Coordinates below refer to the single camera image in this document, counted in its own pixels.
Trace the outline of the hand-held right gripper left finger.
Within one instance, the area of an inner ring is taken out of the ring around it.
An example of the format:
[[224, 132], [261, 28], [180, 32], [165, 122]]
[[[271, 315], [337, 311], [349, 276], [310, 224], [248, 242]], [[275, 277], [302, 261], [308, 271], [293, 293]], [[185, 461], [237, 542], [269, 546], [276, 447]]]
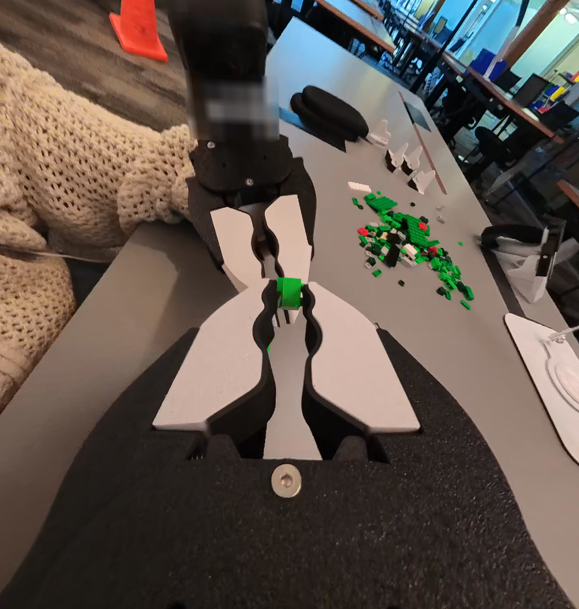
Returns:
[[262, 459], [276, 385], [268, 347], [275, 337], [277, 282], [260, 279], [197, 330], [152, 426], [229, 436], [245, 459]]

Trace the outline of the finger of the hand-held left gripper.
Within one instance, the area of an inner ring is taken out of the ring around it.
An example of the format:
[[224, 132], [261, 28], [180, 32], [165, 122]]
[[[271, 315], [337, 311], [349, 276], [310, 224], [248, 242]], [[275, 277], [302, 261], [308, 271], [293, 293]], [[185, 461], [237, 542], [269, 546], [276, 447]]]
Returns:
[[313, 247], [307, 239], [298, 197], [283, 195], [271, 203], [264, 213], [264, 228], [272, 238], [279, 275], [307, 284]]
[[257, 230], [252, 215], [224, 207], [211, 211], [215, 236], [222, 256], [222, 270], [238, 292], [265, 288], [267, 243]]

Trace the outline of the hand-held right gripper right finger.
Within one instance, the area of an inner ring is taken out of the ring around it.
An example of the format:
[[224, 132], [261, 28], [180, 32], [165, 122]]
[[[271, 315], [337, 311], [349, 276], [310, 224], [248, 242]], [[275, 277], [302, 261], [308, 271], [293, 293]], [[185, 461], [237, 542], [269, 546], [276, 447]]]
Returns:
[[301, 411], [323, 460], [355, 445], [369, 461], [389, 461], [381, 435], [421, 430], [383, 339], [385, 330], [322, 285], [302, 288], [306, 319]]

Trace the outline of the green lego plate assembly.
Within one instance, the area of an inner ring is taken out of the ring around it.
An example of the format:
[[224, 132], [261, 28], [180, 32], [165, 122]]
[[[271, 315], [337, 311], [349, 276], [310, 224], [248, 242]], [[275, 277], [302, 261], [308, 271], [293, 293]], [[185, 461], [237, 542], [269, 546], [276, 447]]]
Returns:
[[302, 306], [302, 286], [300, 278], [277, 278], [277, 308], [284, 311], [298, 311]]

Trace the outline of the person's left forearm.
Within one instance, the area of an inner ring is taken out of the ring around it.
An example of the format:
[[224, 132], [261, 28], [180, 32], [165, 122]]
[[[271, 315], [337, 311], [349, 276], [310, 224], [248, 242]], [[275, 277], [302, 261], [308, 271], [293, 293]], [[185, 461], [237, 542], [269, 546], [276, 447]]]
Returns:
[[0, 43], [0, 246], [44, 250], [39, 229], [122, 245], [144, 222], [189, 219], [195, 148], [65, 90]]

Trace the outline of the pile of lego pieces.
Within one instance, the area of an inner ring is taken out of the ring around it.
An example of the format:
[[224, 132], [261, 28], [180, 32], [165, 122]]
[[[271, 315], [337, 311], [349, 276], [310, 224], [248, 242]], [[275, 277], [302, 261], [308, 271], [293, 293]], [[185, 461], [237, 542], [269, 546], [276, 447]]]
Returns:
[[400, 264], [409, 268], [427, 267], [439, 280], [437, 294], [448, 301], [456, 298], [461, 307], [471, 310], [475, 299], [473, 289], [463, 281], [462, 271], [450, 252], [432, 238], [426, 217], [399, 211], [398, 203], [380, 191], [352, 197], [352, 203], [376, 215], [375, 220], [357, 229], [364, 255], [362, 264], [373, 277]]

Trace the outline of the black oval pads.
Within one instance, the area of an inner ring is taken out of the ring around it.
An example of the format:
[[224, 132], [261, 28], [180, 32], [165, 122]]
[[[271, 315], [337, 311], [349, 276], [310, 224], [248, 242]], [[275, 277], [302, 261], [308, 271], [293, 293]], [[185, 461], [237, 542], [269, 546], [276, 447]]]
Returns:
[[294, 93], [289, 105], [302, 123], [317, 135], [356, 142], [366, 139], [369, 134], [369, 126], [359, 111], [314, 85], [307, 85], [301, 92]]

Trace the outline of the orange traffic cone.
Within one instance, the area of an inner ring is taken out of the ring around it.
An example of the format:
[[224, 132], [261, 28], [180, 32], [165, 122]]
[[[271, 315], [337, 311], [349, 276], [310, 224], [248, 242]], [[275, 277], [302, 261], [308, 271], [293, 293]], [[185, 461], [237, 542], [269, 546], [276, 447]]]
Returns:
[[158, 36], [154, 1], [121, 1], [119, 13], [109, 13], [111, 26], [126, 52], [168, 62], [168, 55]]

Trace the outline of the wooden top desk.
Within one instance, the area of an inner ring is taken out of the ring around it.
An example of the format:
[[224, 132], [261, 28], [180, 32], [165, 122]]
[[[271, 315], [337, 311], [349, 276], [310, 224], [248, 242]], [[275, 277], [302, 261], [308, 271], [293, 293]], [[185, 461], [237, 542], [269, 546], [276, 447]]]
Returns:
[[385, 28], [384, 16], [370, 4], [361, 1], [315, 1], [314, 4], [372, 44], [394, 55], [397, 47]]
[[476, 83], [476, 85], [473, 87], [473, 95], [477, 96], [481, 93], [481, 103], [486, 103], [491, 97], [493, 97], [497, 100], [497, 103], [502, 105], [514, 118], [527, 122], [542, 133], [545, 138], [548, 138], [549, 140], [558, 144], [565, 143], [565, 139], [552, 129], [545, 126], [538, 115], [526, 107], [521, 106], [521, 104], [516, 103], [510, 94], [503, 91], [500, 87], [485, 78], [483, 75], [474, 71], [472, 67], [462, 64], [456, 57], [453, 56], [453, 54], [446, 51], [443, 52], [441, 57], [444, 59], [444, 63], [458, 76], [461, 76], [465, 82], [473, 81]]

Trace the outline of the white book stand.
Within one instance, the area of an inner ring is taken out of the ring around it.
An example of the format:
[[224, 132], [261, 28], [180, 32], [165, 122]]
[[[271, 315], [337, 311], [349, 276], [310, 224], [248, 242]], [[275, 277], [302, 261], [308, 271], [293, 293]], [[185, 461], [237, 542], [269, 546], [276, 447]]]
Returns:
[[569, 456], [579, 465], [579, 358], [569, 336], [511, 313], [504, 324]]

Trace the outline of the white and black device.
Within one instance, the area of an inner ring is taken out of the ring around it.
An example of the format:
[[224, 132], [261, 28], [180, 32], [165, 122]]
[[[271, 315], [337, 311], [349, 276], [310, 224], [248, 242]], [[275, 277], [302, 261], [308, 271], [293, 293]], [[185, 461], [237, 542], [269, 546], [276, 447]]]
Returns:
[[492, 252], [504, 269], [510, 286], [529, 303], [540, 300], [557, 264], [579, 251], [574, 238], [565, 239], [567, 222], [550, 217], [544, 228], [502, 224], [487, 227], [479, 244]]

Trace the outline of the black office chair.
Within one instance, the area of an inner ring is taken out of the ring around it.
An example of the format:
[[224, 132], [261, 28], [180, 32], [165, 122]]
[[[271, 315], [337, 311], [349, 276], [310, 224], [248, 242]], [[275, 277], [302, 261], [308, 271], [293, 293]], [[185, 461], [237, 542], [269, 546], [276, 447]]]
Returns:
[[515, 154], [507, 144], [509, 139], [502, 140], [491, 129], [482, 126], [476, 127], [475, 137], [477, 152], [480, 155], [477, 166], [482, 171], [493, 163], [511, 164], [514, 162]]

